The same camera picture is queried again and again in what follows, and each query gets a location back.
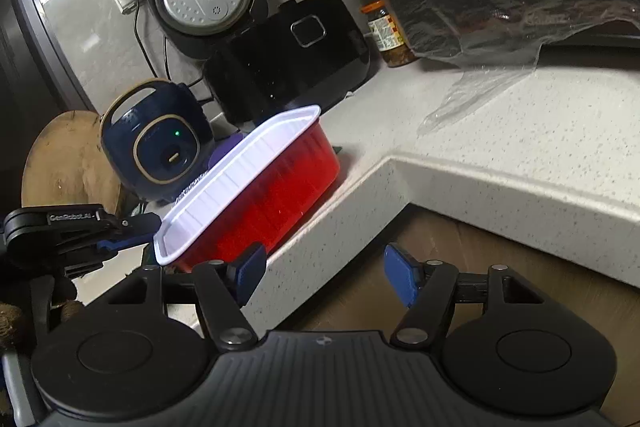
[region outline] wooden cutting board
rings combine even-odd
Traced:
[[[55,117],[31,147],[22,175],[22,206],[100,203],[118,210],[120,181],[102,152],[100,117],[69,111]]]

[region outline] power cord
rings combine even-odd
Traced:
[[[134,21],[133,21],[133,34],[136,36],[136,40],[138,41],[138,45],[140,46],[140,51],[142,51],[142,54],[145,57],[147,66],[149,66],[149,69],[151,70],[151,73],[153,74],[154,78],[157,78],[158,74],[156,73],[156,70],[151,64],[151,60],[149,60],[149,55],[146,54],[146,49],[142,44],[140,35],[138,34],[138,15],[139,14],[140,14],[140,0],[136,0],[136,16],[134,17]]]
[[[164,36],[164,73],[166,73],[166,79],[171,80],[171,75],[169,74],[169,60],[166,57],[166,36]]]
[[[198,82],[202,82],[204,80],[204,75],[202,74],[198,79],[194,80],[191,84],[187,84],[187,87],[193,87]]]

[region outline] navy blue appliance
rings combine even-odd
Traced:
[[[118,120],[116,110],[143,89],[154,92]],[[185,84],[154,78],[119,97],[102,117],[100,140],[120,181],[140,198],[173,201],[207,166],[209,121]]]

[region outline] dark doorframe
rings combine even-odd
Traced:
[[[75,109],[95,111],[40,1],[0,0],[0,216],[20,207],[22,170],[40,131]]]

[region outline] speckled quartz countertop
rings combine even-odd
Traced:
[[[336,275],[409,203],[640,287],[640,73],[539,66],[462,120],[422,134],[458,70],[383,68],[321,118],[340,177],[275,252],[244,308],[258,334]],[[89,300],[122,253],[80,283]],[[190,312],[180,316],[194,323]]]

